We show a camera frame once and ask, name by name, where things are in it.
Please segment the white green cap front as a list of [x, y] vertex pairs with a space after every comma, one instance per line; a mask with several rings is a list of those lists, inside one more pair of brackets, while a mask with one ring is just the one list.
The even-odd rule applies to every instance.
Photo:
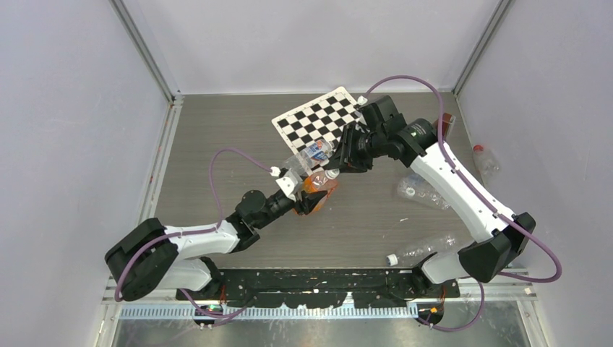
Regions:
[[325, 176], [330, 179], [330, 180], [334, 180], [337, 179], [337, 177], [340, 174], [340, 170], [339, 169], [330, 169], [330, 170], [326, 170], [325, 171]]

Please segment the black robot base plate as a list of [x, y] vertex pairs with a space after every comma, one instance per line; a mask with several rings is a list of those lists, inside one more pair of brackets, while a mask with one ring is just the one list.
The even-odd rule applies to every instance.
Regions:
[[458, 283], [432, 284], [412, 270], [399, 268], [224, 269], [228, 303], [233, 306], [290, 309], [402, 307], [416, 299], [455, 299]]

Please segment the clear bottle blue label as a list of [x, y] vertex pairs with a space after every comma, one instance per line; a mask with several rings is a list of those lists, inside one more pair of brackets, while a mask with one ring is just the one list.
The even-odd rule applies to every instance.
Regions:
[[310, 176], [313, 170], [325, 164], [333, 154], [333, 150], [333, 143], [325, 139], [316, 140], [286, 159], [281, 167], [294, 170], [300, 176]]

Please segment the clear plastic bottle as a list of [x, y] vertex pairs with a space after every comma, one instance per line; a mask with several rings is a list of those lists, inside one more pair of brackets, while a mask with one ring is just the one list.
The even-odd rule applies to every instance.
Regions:
[[390, 267], [401, 266], [414, 268], [433, 254], [457, 248], [464, 242], [462, 236], [441, 234], [412, 241], [396, 252], [385, 257], [385, 264]]

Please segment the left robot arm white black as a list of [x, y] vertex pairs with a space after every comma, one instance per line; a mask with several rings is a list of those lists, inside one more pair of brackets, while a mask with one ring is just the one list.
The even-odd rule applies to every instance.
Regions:
[[220, 222], [174, 227], [148, 218], [104, 256], [116, 281], [114, 299], [136, 301], [155, 289], [175, 288], [214, 299], [222, 281], [208, 255], [242, 252], [259, 240], [259, 230], [291, 210], [302, 215], [314, 212], [328, 195], [326, 191], [301, 191], [293, 199], [282, 191], [266, 197], [259, 190], [250, 190]]

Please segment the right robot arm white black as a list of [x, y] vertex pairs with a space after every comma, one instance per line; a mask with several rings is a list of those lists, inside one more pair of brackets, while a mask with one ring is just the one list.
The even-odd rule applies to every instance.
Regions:
[[442, 282], [471, 277], [488, 283], [526, 248], [536, 221], [529, 213], [514, 213], [490, 194], [452, 153], [426, 119], [408, 123], [393, 99], [384, 95], [359, 106], [366, 124], [356, 122], [343, 128], [340, 142], [325, 169], [342, 174], [364, 173], [379, 157], [399, 160], [433, 186], [466, 225], [465, 241], [444, 246], [429, 242], [417, 254], [412, 251], [412, 268], [419, 269], [413, 289], [432, 296]]

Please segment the orange crushed plastic bottle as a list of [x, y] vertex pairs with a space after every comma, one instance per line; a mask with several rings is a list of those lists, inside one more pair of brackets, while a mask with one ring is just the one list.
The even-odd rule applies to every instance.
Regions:
[[316, 192], [328, 189], [336, 189], [338, 187], [338, 178], [330, 180], [325, 176], [325, 171], [318, 171], [305, 179], [302, 190], [307, 192]]

